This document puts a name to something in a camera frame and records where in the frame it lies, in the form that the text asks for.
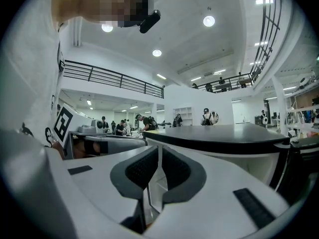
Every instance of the headset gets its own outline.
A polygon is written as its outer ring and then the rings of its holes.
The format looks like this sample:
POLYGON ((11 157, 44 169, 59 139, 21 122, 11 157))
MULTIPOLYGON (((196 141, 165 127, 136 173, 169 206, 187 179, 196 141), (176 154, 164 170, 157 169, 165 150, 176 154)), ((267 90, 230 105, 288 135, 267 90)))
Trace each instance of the headset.
POLYGON ((154 0, 142 0, 136 4, 136 15, 131 15, 129 21, 119 21, 119 27, 139 26, 140 33, 147 33, 159 20, 160 11, 154 8, 154 0))

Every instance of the white ceiling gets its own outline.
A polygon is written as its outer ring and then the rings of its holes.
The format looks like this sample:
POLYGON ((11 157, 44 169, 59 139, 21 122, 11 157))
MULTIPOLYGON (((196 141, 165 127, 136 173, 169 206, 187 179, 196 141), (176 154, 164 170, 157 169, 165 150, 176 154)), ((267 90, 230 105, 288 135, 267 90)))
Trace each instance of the white ceiling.
MULTIPOLYGON (((60 99, 68 102, 71 100, 77 108, 89 109, 92 107, 95 110, 108 110, 121 112, 127 110, 130 113, 141 113, 152 111, 152 104, 142 101, 136 101, 125 98, 117 98, 106 95, 99 95, 94 93, 62 90, 59 96, 60 99), (87 100, 90 100, 92 105, 87 104, 87 100), (130 109, 130 107, 138 106, 136 109, 130 109)), ((157 110, 163 110, 163 105, 158 105, 157 110)))
MULTIPOLYGON (((105 33, 100 25, 83 21, 81 39, 138 60, 153 68, 154 75, 174 74, 188 85, 193 83, 191 79, 202 77, 195 81, 200 85, 219 79, 219 75, 204 77, 210 72, 226 69, 223 78, 235 76, 239 70, 250 72, 249 63, 255 60, 257 52, 254 44, 260 40, 262 27, 263 7, 255 1, 155 0, 161 20, 148 33, 116 27, 105 33), (204 26, 207 15, 214 16, 214 26, 204 26), (160 49, 162 56, 152 56, 154 49, 160 49)), ((319 54, 319 46, 313 37, 310 30, 305 33, 308 43, 296 48, 293 57, 278 71, 284 85, 300 81, 301 73, 317 70, 313 59, 319 54)), ((271 86, 268 83, 265 91, 271 86)))

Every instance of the shelf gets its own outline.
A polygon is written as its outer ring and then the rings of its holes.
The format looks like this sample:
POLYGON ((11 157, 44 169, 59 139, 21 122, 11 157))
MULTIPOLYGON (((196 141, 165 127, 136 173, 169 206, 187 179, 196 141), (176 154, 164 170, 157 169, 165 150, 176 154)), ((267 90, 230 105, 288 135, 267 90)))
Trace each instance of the shelf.
POLYGON ((310 111, 310 110, 316 110, 316 109, 319 109, 319 105, 304 107, 304 108, 300 108, 300 109, 294 109, 291 111, 287 111, 287 113, 296 113, 296 112, 310 111))
POLYGON ((287 127, 294 128, 294 129, 301 129, 308 132, 319 133, 319 128, 312 128, 313 125, 314 125, 313 123, 304 123, 304 124, 296 123, 296 124, 287 125, 287 127))

